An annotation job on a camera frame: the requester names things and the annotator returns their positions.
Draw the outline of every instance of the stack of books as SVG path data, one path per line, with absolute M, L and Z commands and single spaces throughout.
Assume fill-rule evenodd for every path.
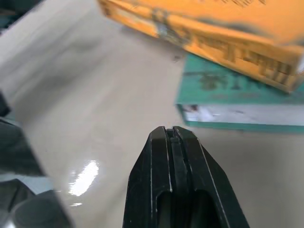
M 304 85 L 287 94 L 194 54 L 176 106 L 189 126 L 304 132 Z

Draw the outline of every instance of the floor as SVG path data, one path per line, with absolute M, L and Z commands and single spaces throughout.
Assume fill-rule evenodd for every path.
M 149 133 L 183 126 L 174 101 L 185 55 L 105 19 L 94 0 L 46 0 L 1 37 L 1 89 L 75 227 L 122 227 Z M 304 136 L 191 130 L 250 227 L 304 227 Z

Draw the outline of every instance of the book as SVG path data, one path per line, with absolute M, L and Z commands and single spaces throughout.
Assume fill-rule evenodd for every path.
M 304 85 L 286 94 L 188 54 L 176 106 L 190 126 L 298 130 L 304 126 Z
M 108 18 L 283 91 L 304 81 L 304 1 L 98 2 Z

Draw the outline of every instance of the yellow book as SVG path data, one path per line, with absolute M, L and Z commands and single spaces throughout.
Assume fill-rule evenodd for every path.
M 304 81 L 304 1 L 98 1 L 113 20 L 286 92 Z

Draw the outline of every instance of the black object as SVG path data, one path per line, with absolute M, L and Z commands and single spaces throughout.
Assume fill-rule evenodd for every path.
M 18 179 L 0 182 L 0 227 L 4 226 L 14 206 L 33 196 L 34 193 Z
M 5 118 L 0 119 L 0 171 L 44 175 L 22 129 Z
M 4 96 L 0 92 L 0 116 L 5 117 L 9 113 L 10 113 L 10 108 L 6 103 Z
M 11 212 L 16 228 L 70 228 L 53 190 L 43 192 L 18 204 Z
M 248 228 L 229 180 L 193 132 L 152 131 L 128 183 L 123 228 Z
M 41 0 L 0 0 L 0 29 L 7 29 Z

